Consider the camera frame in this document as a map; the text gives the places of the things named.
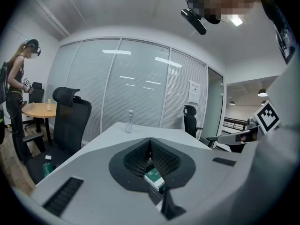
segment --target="white paper sign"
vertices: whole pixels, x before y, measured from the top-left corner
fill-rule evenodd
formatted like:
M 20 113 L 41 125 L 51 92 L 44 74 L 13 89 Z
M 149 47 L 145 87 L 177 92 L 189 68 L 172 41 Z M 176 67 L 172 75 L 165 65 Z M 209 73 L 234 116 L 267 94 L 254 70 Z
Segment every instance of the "white paper sign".
M 280 123 L 280 119 L 269 101 L 254 113 L 254 117 L 265 134 L 272 131 Z
M 198 92 L 200 94 L 200 84 L 192 81 L 192 80 L 189 80 L 189 90 L 190 91 L 195 91 L 195 92 Z
M 199 104 L 200 100 L 200 84 L 189 80 L 188 102 Z

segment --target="railing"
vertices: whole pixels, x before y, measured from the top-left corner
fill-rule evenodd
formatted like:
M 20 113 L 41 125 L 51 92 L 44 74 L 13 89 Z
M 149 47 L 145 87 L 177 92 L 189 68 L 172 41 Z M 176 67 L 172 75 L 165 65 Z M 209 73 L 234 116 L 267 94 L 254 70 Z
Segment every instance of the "railing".
M 238 131 L 246 130 L 247 121 L 233 119 L 233 118 L 224 118 L 223 126 L 226 128 L 232 128 Z
M 230 132 L 225 131 L 225 130 L 222 130 L 222 132 L 223 132 L 223 133 L 226 133 L 226 135 L 227 135 L 227 134 L 231 134 Z

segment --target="round wooden table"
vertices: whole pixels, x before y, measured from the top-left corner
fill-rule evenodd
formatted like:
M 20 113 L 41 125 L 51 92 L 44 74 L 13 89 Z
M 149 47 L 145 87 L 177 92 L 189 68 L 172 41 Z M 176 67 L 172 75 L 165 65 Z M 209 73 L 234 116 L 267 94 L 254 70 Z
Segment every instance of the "round wooden table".
M 49 130 L 49 118 L 55 118 L 56 116 L 56 104 L 51 104 L 52 111 L 47 111 L 47 103 L 29 103 L 26 104 L 22 108 L 22 113 L 26 116 L 33 117 L 36 122 L 37 132 L 41 132 L 41 125 L 39 119 L 36 118 L 45 118 L 45 125 L 46 125 L 46 132 L 48 141 L 52 143 L 50 137 L 50 130 Z

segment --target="ceiling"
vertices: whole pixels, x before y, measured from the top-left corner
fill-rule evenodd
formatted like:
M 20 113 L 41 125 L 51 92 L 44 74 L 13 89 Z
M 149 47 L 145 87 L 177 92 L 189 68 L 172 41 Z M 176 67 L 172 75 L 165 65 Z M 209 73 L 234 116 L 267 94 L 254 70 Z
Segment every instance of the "ceiling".
M 275 81 L 276 77 L 266 80 L 247 81 L 238 85 L 227 86 L 227 105 L 234 101 L 236 105 L 241 106 L 260 106 L 263 100 L 268 100 L 268 97 L 259 97 L 260 89 L 268 88 Z
M 191 42 L 205 47 L 207 51 L 228 61 L 227 55 L 232 54 L 234 46 L 249 42 L 249 46 L 273 31 L 272 25 L 264 14 L 262 6 L 255 7 L 242 17 L 244 23 L 236 27 L 232 22 L 221 22 L 218 25 L 208 23 L 203 19 L 207 29 L 204 36 L 181 17 L 180 12 L 186 8 L 185 0 L 39 0 L 49 14 L 42 17 L 35 9 L 28 9 L 28 13 L 43 28 L 58 40 L 70 34 L 95 26 L 132 25 L 151 27 L 184 37 Z M 67 31 L 58 32 L 45 21 L 53 17 L 59 21 Z

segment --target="black tank top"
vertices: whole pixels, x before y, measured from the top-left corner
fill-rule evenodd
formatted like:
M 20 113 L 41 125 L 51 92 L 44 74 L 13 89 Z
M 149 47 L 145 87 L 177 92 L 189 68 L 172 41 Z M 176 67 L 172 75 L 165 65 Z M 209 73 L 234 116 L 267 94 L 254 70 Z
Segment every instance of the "black tank top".
M 13 60 L 12 64 L 9 64 L 8 69 L 7 69 L 7 71 L 8 71 L 7 74 L 10 73 L 11 69 L 12 69 L 13 66 L 14 66 L 15 60 L 16 60 L 18 57 L 20 57 L 20 56 L 24 57 L 23 55 L 19 54 L 19 55 L 17 55 L 16 58 Z M 15 75 L 15 79 L 16 79 L 19 83 L 22 83 L 22 77 L 23 77 L 23 75 L 24 75 L 24 62 L 22 63 L 20 70 L 19 70 L 19 71 L 17 72 L 17 74 Z M 21 89 L 14 88 L 14 87 L 10 86 L 10 87 L 9 87 L 9 90 L 21 90 Z

